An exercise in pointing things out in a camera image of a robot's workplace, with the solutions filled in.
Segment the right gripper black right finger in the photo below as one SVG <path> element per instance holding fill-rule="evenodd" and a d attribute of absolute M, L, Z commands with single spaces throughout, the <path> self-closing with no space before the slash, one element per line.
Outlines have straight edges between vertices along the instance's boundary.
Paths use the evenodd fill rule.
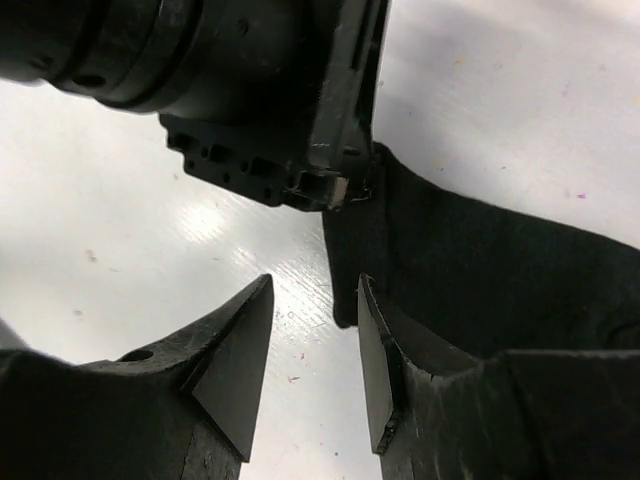
<path fill-rule="evenodd" d="M 386 479 L 635 479 L 635 350 L 482 360 L 404 314 L 369 276 L 358 333 L 370 445 Z"/>

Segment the black sock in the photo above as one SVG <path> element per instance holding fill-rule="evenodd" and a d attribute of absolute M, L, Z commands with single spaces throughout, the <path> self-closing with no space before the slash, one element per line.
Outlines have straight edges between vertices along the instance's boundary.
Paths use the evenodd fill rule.
<path fill-rule="evenodd" d="M 373 197 L 323 215 L 334 319 L 357 322 L 370 276 L 403 313 L 478 357 L 635 349 L 639 252 L 443 190 L 382 149 Z"/>

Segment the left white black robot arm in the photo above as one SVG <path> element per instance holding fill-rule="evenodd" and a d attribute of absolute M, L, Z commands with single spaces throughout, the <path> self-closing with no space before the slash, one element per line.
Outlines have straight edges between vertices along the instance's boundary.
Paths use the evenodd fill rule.
<path fill-rule="evenodd" d="M 368 198 L 385 1 L 5 1 L 1 75 L 155 114 L 184 171 L 268 206 Z"/>

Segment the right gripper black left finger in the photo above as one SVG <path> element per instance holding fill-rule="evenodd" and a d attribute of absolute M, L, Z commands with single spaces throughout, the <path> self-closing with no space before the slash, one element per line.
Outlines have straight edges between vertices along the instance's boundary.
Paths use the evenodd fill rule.
<path fill-rule="evenodd" d="M 270 275 L 118 360 L 1 353 L 5 479 L 235 479 L 251 456 L 274 310 Z"/>

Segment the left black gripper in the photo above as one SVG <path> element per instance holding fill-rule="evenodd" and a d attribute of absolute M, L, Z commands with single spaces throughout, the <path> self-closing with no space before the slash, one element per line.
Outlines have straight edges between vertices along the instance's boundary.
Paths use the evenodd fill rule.
<path fill-rule="evenodd" d="M 136 1 L 129 109 L 185 171 L 269 206 L 367 198 L 385 1 Z"/>

